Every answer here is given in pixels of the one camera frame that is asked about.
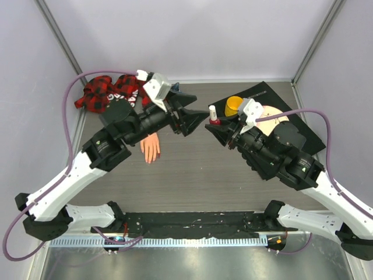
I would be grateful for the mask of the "white nail polish cap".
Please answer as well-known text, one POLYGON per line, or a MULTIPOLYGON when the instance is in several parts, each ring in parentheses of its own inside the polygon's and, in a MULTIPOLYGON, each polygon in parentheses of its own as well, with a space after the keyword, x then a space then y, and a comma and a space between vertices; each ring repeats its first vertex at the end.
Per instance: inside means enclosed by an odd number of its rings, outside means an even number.
POLYGON ((213 120, 217 119, 216 107, 214 105, 209 106, 209 114, 210 114, 211 119, 213 119, 213 120))

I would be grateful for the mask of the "red nail polish bottle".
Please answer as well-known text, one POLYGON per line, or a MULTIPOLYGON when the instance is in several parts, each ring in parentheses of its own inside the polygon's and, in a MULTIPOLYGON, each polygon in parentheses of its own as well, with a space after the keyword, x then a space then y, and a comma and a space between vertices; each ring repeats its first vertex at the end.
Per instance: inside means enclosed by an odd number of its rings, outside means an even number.
POLYGON ((211 124, 211 125, 220 125, 221 124, 221 122, 220 122, 220 120, 217 118, 216 120, 213 120, 213 119, 209 119, 209 124, 211 124))

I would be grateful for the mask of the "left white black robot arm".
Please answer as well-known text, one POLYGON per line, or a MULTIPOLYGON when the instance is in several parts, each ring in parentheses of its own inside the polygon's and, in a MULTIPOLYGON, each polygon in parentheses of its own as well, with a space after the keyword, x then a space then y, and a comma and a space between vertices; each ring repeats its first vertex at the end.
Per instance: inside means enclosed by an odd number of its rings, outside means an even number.
POLYGON ((208 111, 189 110, 194 95, 170 91, 164 108, 151 104, 138 114, 125 99, 112 102, 100 115, 103 128, 78 152, 72 166, 61 171, 40 190, 20 193, 15 201, 26 211, 23 226, 30 236, 46 242, 73 230, 99 228, 105 233, 120 232, 125 214, 113 201, 99 206, 75 206, 70 200, 85 187, 130 157, 129 146, 169 126, 175 134, 188 136, 209 116, 208 111))

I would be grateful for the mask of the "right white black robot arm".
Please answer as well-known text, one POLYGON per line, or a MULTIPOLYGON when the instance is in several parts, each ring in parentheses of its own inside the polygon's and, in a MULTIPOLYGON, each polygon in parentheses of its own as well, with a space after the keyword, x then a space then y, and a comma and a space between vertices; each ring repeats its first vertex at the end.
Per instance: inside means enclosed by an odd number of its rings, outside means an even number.
POLYGON ((245 160, 258 157, 280 182, 330 210, 330 214, 322 215, 273 200, 263 214, 266 228, 309 231, 336 242, 356 258, 372 260, 372 208, 302 151, 305 137, 291 122, 276 125, 269 136, 257 127, 245 128, 238 117, 205 127, 223 146, 237 149, 245 160))

